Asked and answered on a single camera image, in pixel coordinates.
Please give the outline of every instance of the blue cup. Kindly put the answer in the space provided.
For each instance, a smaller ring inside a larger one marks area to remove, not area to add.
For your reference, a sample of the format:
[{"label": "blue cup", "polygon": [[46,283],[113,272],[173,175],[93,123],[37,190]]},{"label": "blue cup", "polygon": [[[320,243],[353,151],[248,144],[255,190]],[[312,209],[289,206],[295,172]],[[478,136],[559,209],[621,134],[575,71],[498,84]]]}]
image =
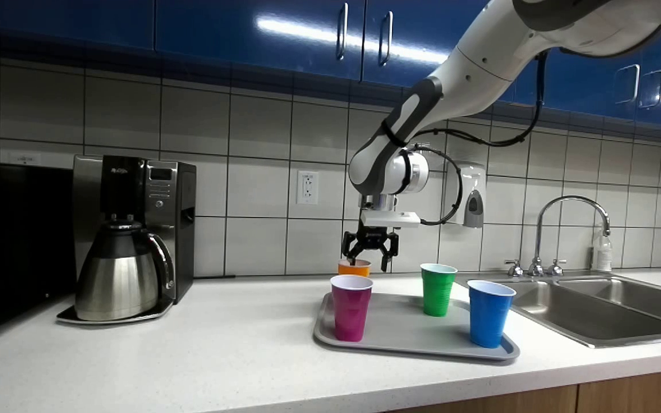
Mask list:
[{"label": "blue cup", "polygon": [[499,336],[504,331],[507,312],[512,308],[517,291],[490,283],[490,281],[470,281],[468,300],[470,300],[470,342],[478,346],[495,349],[499,346]]}]

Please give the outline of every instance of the tray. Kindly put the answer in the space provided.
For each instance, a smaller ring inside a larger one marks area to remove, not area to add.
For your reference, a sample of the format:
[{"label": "tray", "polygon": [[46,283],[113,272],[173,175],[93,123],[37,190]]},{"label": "tray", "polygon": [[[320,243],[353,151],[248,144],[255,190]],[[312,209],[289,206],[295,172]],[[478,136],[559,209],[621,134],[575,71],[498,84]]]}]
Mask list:
[{"label": "tray", "polygon": [[129,316],[129,320],[102,320],[102,322],[87,322],[87,320],[78,320],[75,308],[67,308],[63,312],[60,312],[54,316],[58,323],[68,323],[68,326],[123,326],[123,323],[143,323],[143,322],[151,322],[151,320],[161,320],[171,306],[161,306],[153,308],[149,312]]},{"label": "tray", "polygon": [[517,360],[518,346],[510,338],[502,338],[498,349],[484,349],[468,342],[468,303],[451,300],[448,316],[426,316],[420,308],[423,298],[418,297],[371,295],[363,341],[340,342],[333,336],[333,298],[326,295],[316,312],[312,338],[318,345],[346,352],[499,366]]}]

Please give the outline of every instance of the cable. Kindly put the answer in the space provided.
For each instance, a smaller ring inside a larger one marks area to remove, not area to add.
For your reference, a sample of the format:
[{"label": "cable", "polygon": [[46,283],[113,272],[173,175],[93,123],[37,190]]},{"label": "cable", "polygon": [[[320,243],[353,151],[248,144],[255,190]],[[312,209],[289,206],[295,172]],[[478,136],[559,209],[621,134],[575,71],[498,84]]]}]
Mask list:
[{"label": "cable", "polygon": [[443,151],[437,151],[437,149],[432,149],[432,148],[420,148],[420,144],[416,144],[411,151],[429,151],[429,155],[436,155],[436,156],[440,156],[440,158],[445,158],[451,167],[454,167],[454,172],[456,172],[456,178],[458,178],[458,193],[456,193],[456,197],[454,197],[454,202],[449,204],[449,212],[445,213],[445,217],[440,217],[437,220],[424,220],[424,218],[420,218],[420,224],[423,226],[445,226],[456,212],[458,212],[458,206],[460,206],[460,197],[463,197],[463,178],[460,178],[460,167],[448,156],[448,155],[443,155]]},{"label": "cable", "polygon": [[529,134],[533,134],[533,129],[535,129],[535,124],[538,123],[538,111],[542,111],[542,101],[544,101],[544,66],[545,66],[545,50],[544,53],[538,53],[535,61],[537,61],[537,101],[535,101],[535,115],[533,115],[533,119],[529,119],[529,124],[528,124],[528,129],[524,131],[524,134],[518,134],[518,136],[514,136],[514,137],[510,137],[510,141],[498,141],[498,142],[487,142],[487,141],[482,141],[482,137],[478,137],[478,136],[470,136],[470,134],[466,134],[466,131],[458,131],[458,129],[424,129],[424,131],[418,131],[416,134],[416,137],[418,136],[437,136],[437,134],[445,134],[445,136],[451,136],[451,137],[458,137],[458,141],[468,141],[468,142],[475,142],[475,144],[484,144],[484,148],[512,148],[512,144],[518,144],[518,142],[524,142]]}]

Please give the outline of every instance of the coffee maker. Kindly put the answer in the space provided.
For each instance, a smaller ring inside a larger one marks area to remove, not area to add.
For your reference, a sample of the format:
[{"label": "coffee maker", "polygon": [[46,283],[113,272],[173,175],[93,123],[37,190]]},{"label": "coffee maker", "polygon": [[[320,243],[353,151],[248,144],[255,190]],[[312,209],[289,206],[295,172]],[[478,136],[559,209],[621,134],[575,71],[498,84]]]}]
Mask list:
[{"label": "coffee maker", "polygon": [[195,275],[195,166],[75,158],[74,240],[81,322],[129,322],[176,306]]}]

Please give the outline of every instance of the cabinet handle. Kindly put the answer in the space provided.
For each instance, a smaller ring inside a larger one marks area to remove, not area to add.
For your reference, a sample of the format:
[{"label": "cabinet handle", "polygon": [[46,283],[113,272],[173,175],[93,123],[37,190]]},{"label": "cabinet handle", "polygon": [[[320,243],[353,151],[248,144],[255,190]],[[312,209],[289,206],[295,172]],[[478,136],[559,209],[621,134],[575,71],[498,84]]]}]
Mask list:
[{"label": "cabinet handle", "polygon": [[349,2],[343,2],[338,12],[334,61],[346,61],[346,37],[349,37]]},{"label": "cabinet handle", "polygon": [[379,65],[386,66],[393,61],[395,47],[395,12],[386,15],[386,32],[379,37]]},{"label": "cabinet handle", "polygon": [[629,65],[629,66],[621,66],[619,71],[634,71],[631,97],[619,101],[619,103],[634,103],[637,98],[637,86],[641,86],[641,78],[643,78],[643,66],[641,65]]},{"label": "cabinet handle", "polygon": [[655,97],[652,97],[652,98],[647,101],[647,108],[655,108],[655,105],[661,105],[661,69],[649,71],[647,76],[658,76]]}]

